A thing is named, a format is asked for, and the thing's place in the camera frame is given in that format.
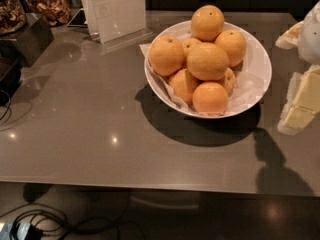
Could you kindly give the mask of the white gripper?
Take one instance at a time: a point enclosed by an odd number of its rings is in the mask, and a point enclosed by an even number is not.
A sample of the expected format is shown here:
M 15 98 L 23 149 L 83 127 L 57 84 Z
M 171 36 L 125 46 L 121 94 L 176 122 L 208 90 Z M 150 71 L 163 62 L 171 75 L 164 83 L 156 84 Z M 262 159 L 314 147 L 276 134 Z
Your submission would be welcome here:
M 287 135 L 303 131 L 320 113 L 320 1 L 304 21 L 290 27 L 275 42 L 281 49 L 298 47 L 299 55 L 312 65 L 303 74 L 294 72 L 289 81 L 287 102 L 277 129 Z

